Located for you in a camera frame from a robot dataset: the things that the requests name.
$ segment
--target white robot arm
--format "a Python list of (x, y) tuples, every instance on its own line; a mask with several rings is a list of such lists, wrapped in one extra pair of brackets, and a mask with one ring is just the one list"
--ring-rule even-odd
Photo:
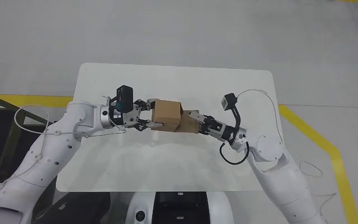
[[(269, 136), (249, 141), (246, 130), (239, 127), (240, 117), (234, 106), (236, 102), (232, 106), (233, 98), (228, 96), (225, 96), (222, 105), (224, 110), (234, 112), (236, 126), (231, 127), (211, 116), (192, 112), (190, 116), (200, 123), (200, 133), (227, 141), (238, 152), (246, 150), (245, 158), (263, 190), (289, 223), (324, 224), (305, 178), (282, 142)], [(127, 86), (120, 87), (117, 96), (108, 99), (107, 105), (70, 102), (63, 118), (49, 126), (46, 135), (41, 135), (31, 146), (15, 173), (0, 184), (0, 220), (10, 224), (31, 222), (38, 198), (79, 149), (82, 137), (116, 125), (139, 131), (161, 126), (160, 123), (140, 119), (140, 112), (154, 108), (154, 102), (133, 102), (133, 89)], [(267, 171), (257, 166), (257, 162), (269, 161), (278, 163)]]
[[(231, 127), (215, 120), (212, 116), (201, 115), (195, 111), (190, 114), (200, 123), (200, 133), (227, 141), (233, 150), (245, 151), (245, 158), (237, 165), (248, 159), (263, 191), (275, 206), (282, 212), (290, 224), (326, 224), (324, 218), (316, 209), (305, 177), (291, 155), (284, 148), (281, 139), (273, 136), (260, 136), (248, 140), (246, 130), (240, 128), (240, 116), (236, 109), (237, 98), (234, 94), (224, 96), (222, 106), (224, 110), (231, 110), (236, 119), (235, 127)], [(274, 162), (277, 164), (263, 171), (258, 162)]]

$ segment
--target cardboard box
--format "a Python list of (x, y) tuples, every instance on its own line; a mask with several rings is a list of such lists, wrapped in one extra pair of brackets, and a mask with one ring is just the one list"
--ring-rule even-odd
[(199, 123), (189, 117), (192, 110), (183, 110), (180, 102), (156, 100), (152, 112), (152, 121), (163, 123), (164, 126), (152, 128), (163, 132), (198, 133)]

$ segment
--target floor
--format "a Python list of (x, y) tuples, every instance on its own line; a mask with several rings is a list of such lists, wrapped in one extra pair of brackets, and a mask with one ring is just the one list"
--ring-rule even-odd
[[(277, 100), (336, 146), (358, 202), (358, 3), (325, 0), (78, 0), (0, 3), (0, 97), (73, 96), (85, 62), (246, 68), (274, 75)], [(44, 113), (32, 109), (39, 115)], [(51, 108), (58, 120), (63, 108)], [(314, 194), (345, 213), (331, 158), (281, 117), (286, 148), (319, 167)], [(309, 171), (312, 167), (304, 163)], [(263, 192), (228, 193), (236, 223), (285, 223)], [(315, 197), (319, 207), (325, 197)]]

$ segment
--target white tabletop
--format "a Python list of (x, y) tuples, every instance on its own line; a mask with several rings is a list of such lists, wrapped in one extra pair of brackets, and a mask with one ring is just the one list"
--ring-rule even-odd
[[(269, 71), (85, 63), (74, 100), (105, 104), (102, 96), (114, 97), (121, 85), (134, 89), (134, 100), (180, 101), (184, 110), (198, 109), (229, 125), (234, 125), (234, 117), (231, 111), (223, 111), (223, 96), (262, 89), (274, 101), (279, 116)], [(278, 136), (275, 112), (266, 96), (246, 92), (238, 99), (237, 108), (241, 127), (247, 128), (249, 137)], [(150, 118), (150, 112), (142, 114)], [(282, 132), (279, 117), (277, 121)], [(150, 129), (82, 139), (81, 148), (58, 175), (56, 187), (65, 192), (262, 190), (249, 164), (227, 164), (219, 154), (220, 145), (201, 134)], [(224, 154), (231, 161), (243, 157), (243, 152), (227, 148)]]

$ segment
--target cable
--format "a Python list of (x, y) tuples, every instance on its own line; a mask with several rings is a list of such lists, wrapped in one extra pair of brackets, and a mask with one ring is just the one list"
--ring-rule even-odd
[(276, 112), (275, 104), (274, 104), (273, 100), (270, 98), (269, 94), (268, 94), (266, 91), (264, 91), (264, 90), (257, 90), (257, 89), (255, 89), (255, 88), (252, 88), (252, 89), (245, 90), (245, 91), (241, 92), (239, 95), (237, 95), (236, 99), (238, 99), (241, 94), (243, 94), (243, 93), (245, 93), (245, 92), (248, 92), (248, 91), (257, 91), (257, 92), (260, 92), (260, 93), (264, 94), (267, 98), (270, 99), (270, 101), (271, 101), (271, 103), (272, 103), (272, 107), (274, 108), (274, 112), (275, 112), (276, 129), (277, 129), (277, 132), (278, 132), (278, 134), (279, 134), (279, 136), (280, 136), (281, 142), (283, 143), (283, 142), (284, 142), (284, 139), (283, 139), (283, 137), (282, 137), (282, 135), (281, 135), (281, 133), (280, 133), (280, 131), (279, 131), (279, 125), (278, 125), (278, 123), (277, 123), (277, 112)]
[[(26, 108), (26, 107), (28, 107), (28, 106), (39, 106), (39, 107), (42, 107), (42, 108), (45, 109), (45, 111), (46, 111), (46, 113), (47, 113), (47, 122), (46, 122), (45, 130), (44, 130), (43, 133), (34, 132), (33, 130), (26, 129), (26, 128), (24, 128), (23, 126), (19, 125), (19, 123), (17, 122), (16, 116), (17, 116), (18, 112), (19, 112), (20, 110), (23, 110), (24, 108)], [(25, 170), (25, 171), (22, 172), (22, 173), (20, 173), (20, 174), (18, 174), (18, 175), (13, 174), (12, 176), (10, 176), (8, 179), (6, 179), (3, 183), (0, 184), (0, 189), (2, 189), (2, 188), (5, 186), (6, 182), (8, 182), (11, 178), (18, 178), (19, 176), (21, 176), (21, 175), (27, 173), (29, 170), (31, 170), (31, 169), (35, 166), (35, 164), (38, 162), (38, 160), (40, 160), (40, 159), (42, 158), (42, 155), (43, 155), (44, 150), (45, 150), (46, 135), (48, 135), (47, 129), (48, 129), (49, 122), (50, 122), (50, 113), (49, 113), (49, 111), (47, 110), (47, 108), (45, 108), (45, 107), (43, 107), (43, 106), (41, 106), (41, 105), (38, 105), (38, 104), (28, 104), (28, 105), (25, 105), (25, 106), (20, 107), (20, 108), (15, 112), (15, 114), (14, 114), (14, 116), (13, 116), (13, 120), (14, 120), (15, 124), (16, 124), (19, 128), (21, 128), (21, 129), (23, 129), (23, 130), (26, 130), (26, 131), (28, 131), (28, 132), (31, 132), (31, 133), (40, 133), (40, 134), (43, 134), (43, 135), (45, 135), (45, 137), (44, 137), (44, 140), (43, 140), (43, 143), (42, 143), (42, 146), (41, 146), (41, 152), (40, 152), (39, 155), (37, 155), (38, 158), (37, 158), (37, 160), (34, 162), (34, 164), (32, 164), (27, 170)]]
[(227, 163), (230, 164), (230, 165), (239, 165), (239, 164), (242, 164), (242, 163), (247, 159), (248, 154), (249, 154), (249, 152), (250, 152), (250, 146), (248, 145), (248, 142), (246, 142), (246, 154), (245, 154), (244, 158), (243, 158), (241, 161), (239, 161), (239, 162), (230, 162), (230, 161), (227, 160), (227, 159), (225, 158), (225, 156), (223, 155), (223, 147), (224, 147), (224, 146), (225, 146), (225, 143), (223, 143), (223, 144), (220, 146), (219, 152), (220, 152), (220, 155), (222, 156), (222, 158), (225, 160), (225, 162), (227, 162)]
[[(301, 168), (302, 163), (305, 163), (305, 164), (308, 164), (308, 165), (313, 166), (314, 168), (316, 168), (316, 169), (320, 172), (320, 174), (319, 174), (319, 175), (312, 175), (312, 174), (308, 174), (308, 173), (304, 172), (304, 171), (302, 170), (302, 168)], [(313, 177), (313, 178), (320, 178), (320, 177), (323, 176), (322, 170), (320, 170), (320, 168), (316, 167), (315, 165), (311, 164), (310, 162), (300, 161), (300, 163), (299, 163), (299, 168), (300, 168), (301, 172), (302, 172), (304, 175), (311, 176), (311, 177)]]
[[(42, 107), (42, 108), (45, 109), (45, 111), (46, 111), (46, 113), (47, 113), (47, 122), (46, 122), (45, 130), (44, 130), (43, 133), (42, 133), (42, 132), (35, 132), (35, 131), (33, 131), (33, 130), (29, 130), (29, 129), (27, 129), (27, 128), (24, 128), (23, 126), (21, 126), (21, 125), (17, 122), (17, 114), (19, 113), (19, 111), (20, 111), (20, 110), (23, 110), (24, 108), (26, 108), (26, 107), (28, 107), (28, 106), (38, 106), (38, 107)], [(21, 129), (23, 129), (23, 130), (25, 130), (25, 131), (27, 131), (27, 132), (31, 132), (31, 133), (35, 133), (35, 134), (39, 134), (39, 135), (44, 135), (44, 140), (43, 140), (43, 143), (42, 143), (42, 146), (41, 146), (41, 152), (40, 152), (40, 154), (36, 155), (36, 156), (37, 156), (37, 160), (34, 162), (34, 164), (32, 164), (32, 165), (31, 165), (27, 170), (25, 170), (24, 172), (22, 172), (22, 173), (20, 173), (20, 174), (18, 174), (18, 175), (13, 174), (11, 177), (9, 177), (8, 179), (6, 179), (3, 183), (0, 183), (0, 189), (2, 189), (2, 188), (5, 186), (5, 183), (8, 182), (10, 179), (12, 179), (12, 178), (18, 178), (19, 176), (21, 176), (21, 175), (27, 173), (27, 172), (28, 172), (29, 170), (31, 170), (31, 169), (35, 166), (35, 164), (42, 158), (42, 155), (43, 155), (44, 150), (45, 150), (45, 145), (46, 145), (46, 144), (45, 144), (45, 143), (46, 143), (46, 136), (49, 136), (49, 135), (61, 135), (61, 134), (80, 134), (80, 135), (84, 136), (85, 138), (91, 138), (91, 137), (109, 136), (109, 135), (112, 135), (112, 134), (123, 134), (123, 133), (126, 133), (126, 130), (125, 130), (125, 129), (124, 129), (124, 130), (121, 130), (121, 129), (120, 129), (120, 126), (116, 125), (116, 124), (112, 121), (111, 118), (109, 118), (110, 122), (111, 122), (120, 132), (117, 132), (117, 133), (109, 133), (109, 134), (99, 134), (99, 135), (96, 135), (96, 136), (93, 136), (93, 135), (92, 135), (92, 136), (86, 136), (86, 135), (85, 135), (84, 133), (82, 133), (82, 132), (59, 132), (59, 134), (58, 134), (58, 133), (47, 133), (48, 127), (49, 127), (49, 122), (50, 122), (50, 114), (49, 114), (49, 111), (47, 110), (46, 107), (41, 106), (41, 105), (38, 105), (38, 104), (28, 104), (28, 105), (19, 107), (19, 109), (15, 112), (15, 114), (14, 114), (14, 116), (13, 116), (13, 120), (14, 120), (15, 124), (16, 124), (19, 128), (21, 128)]]

